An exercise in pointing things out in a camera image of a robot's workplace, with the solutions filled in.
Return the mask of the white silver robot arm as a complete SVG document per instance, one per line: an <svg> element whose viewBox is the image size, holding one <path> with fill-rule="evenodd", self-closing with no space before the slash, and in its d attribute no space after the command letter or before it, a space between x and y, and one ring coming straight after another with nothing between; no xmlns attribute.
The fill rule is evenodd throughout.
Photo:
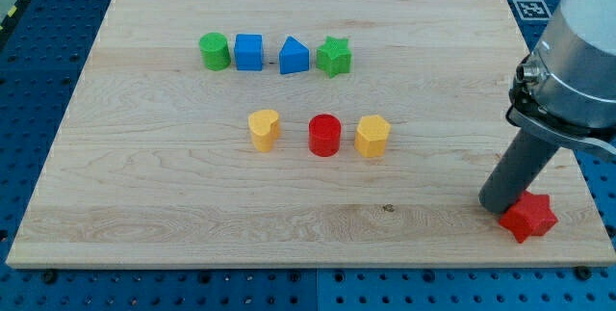
<svg viewBox="0 0 616 311"><path fill-rule="evenodd" d="M615 0L560 0L517 66L507 119L512 153L550 158L560 147L615 159Z"/></svg>

